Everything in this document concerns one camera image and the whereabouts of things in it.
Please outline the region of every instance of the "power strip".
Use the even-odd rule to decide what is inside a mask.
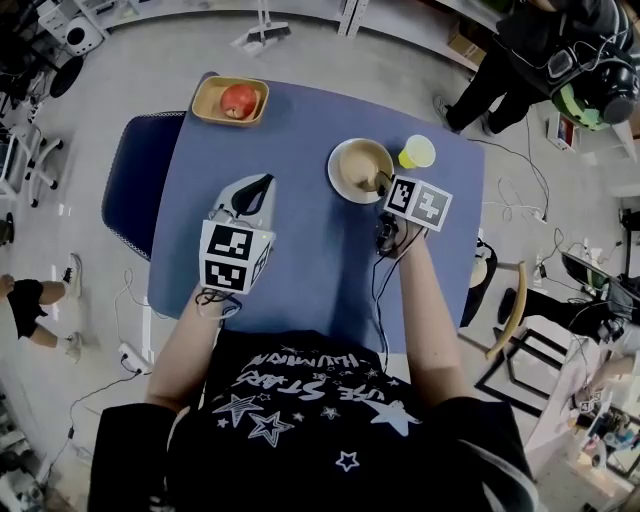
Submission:
[[[129,365],[132,370],[138,373],[149,373],[151,368],[149,363],[131,345],[126,342],[122,343],[118,347],[118,352],[126,361],[125,364]]]

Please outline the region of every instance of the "gray floor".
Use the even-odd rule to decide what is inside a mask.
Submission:
[[[255,23],[252,18],[192,16],[148,22],[117,30],[113,37],[88,56],[79,80],[60,99],[49,99],[37,119],[47,134],[62,137],[65,149],[56,155],[60,188],[43,191],[41,205],[29,209],[24,202],[12,208],[17,238],[3,248],[3,271],[16,278],[50,279],[64,266],[69,251],[77,252],[84,265],[84,293],[80,304],[60,305],[58,320],[44,323],[54,332],[67,334],[81,329],[88,343],[80,364],[33,346],[25,340],[3,347],[0,376],[19,421],[37,450],[55,455],[69,428],[71,402],[127,374],[119,364],[113,301],[122,289],[122,275],[135,274],[134,295],[142,298],[148,264],[130,251],[100,218],[100,203],[114,151],[122,130],[132,117],[166,110],[185,110],[200,76],[206,71],[289,81],[348,94],[386,105],[411,115],[438,122],[431,107],[435,92],[454,99],[464,90],[467,74],[428,52],[403,43],[360,34],[355,40],[339,38],[335,29],[311,22],[292,23],[293,35],[257,59],[238,53],[229,42]],[[587,237],[590,244],[608,253],[621,231],[617,202],[607,195],[602,176],[573,156],[559,152],[543,135],[543,126],[532,110],[531,152],[551,189],[548,223],[530,212],[509,211],[495,205],[483,208],[485,239],[502,261],[525,260],[530,268],[537,253],[553,249],[554,228],[565,236],[564,246]],[[465,135],[483,138],[477,126]],[[522,153],[527,152],[525,123],[513,126],[495,139]],[[524,160],[499,148],[486,148],[485,201],[505,199],[542,207],[544,197],[531,168]],[[464,179],[464,169],[460,169]],[[603,265],[612,272],[622,267],[618,250]],[[554,279],[572,286],[560,261],[549,261]],[[499,272],[472,326],[466,329],[486,345],[492,343],[491,327],[503,290],[515,284],[515,275]],[[570,289],[554,283],[551,295],[566,298]],[[142,308],[128,296],[119,302],[121,337],[140,347]],[[152,346],[156,353],[170,332],[172,321],[152,319]],[[469,379],[475,382],[486,361],[483,355],[461,343]],[[402,357],[394,367],[402,372]],[[90,398],[74,411],[76,437],[73,444],[91,451],[100,411],[108,406],[138,401],[146,378],[120,384]],[[518,415],[523,432],[531,421]],[[60,468],[69,468],[73,450],[61,457]]]

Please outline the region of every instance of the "shoe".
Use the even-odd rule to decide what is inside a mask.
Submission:
[[[433,109],[436,111],[436,114],[438,114],[438,117],[442,121],[444,127],[450,132],[459,135],[461,130],[454,130],[451,128],[449,120],[447,119],[447,112],[449,111],[450,106],[451,105],[448,105],[445,99],[439,94],[436,94],[433,97]]]
[[[66,338],[66,340],[69,343],[64,353],[66,356],[70,357],[75,364],[78,364],[78,361],[80,361],[80,357],[82,356],[82,336],[79,332],[74,332],[71,336]]]
[[[489,116],[491,112],[488,110],[480,116],[480,123],[482,123],[482,131],[487,137],[495,137],[496,134],[491,131],[491,127],[489,126]]]
[[[77,254],[69,254],[62,281],[67,284],[67,297],[73,299],[80,297],[82,294],[82,262]]]
[[[516,291],[513,288],[507,288],[502,297],[502,302],[500,302],[500,307],[498,308],[498,323],[500,325],[506,324],[507,320],[509,320],[509,315],[511,315],[515,302]]]

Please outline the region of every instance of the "desk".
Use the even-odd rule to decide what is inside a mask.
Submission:
[[[342,199],[329,183],[326,165],[333,148],[345,139],[377,140],[396,158],[406,139],[421,133],[432,140],[436,161],[408,173],[453,194],[442,232],[431,233],[428,240],[449,311],[459,325],[480,225],[482,149],[440,127],[366,101],[267,83],[269,103],[256,127],[207,124],[188,106],[156,223],[151,306],[165,315],[180,315],[198,281],[202,219],[225,186],[266,172],[275,176],[278,187],[277,240],[251,293],[238,297],[242,312],[227,326],[245,332],[314,329],[379,350],[370,290],[380,206]],[[383,263],[378,265],[378,280],[388,268]],[[404,352],[397,275],[381,304],[391,350]]]

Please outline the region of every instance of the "black t-shirt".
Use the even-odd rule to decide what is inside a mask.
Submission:
[[[427,409],[375,353],[315,332],[223,331],[202,407],[170,436],[175,418],[149,404],[103,412],[90,511],[537,507],[508,405]]]

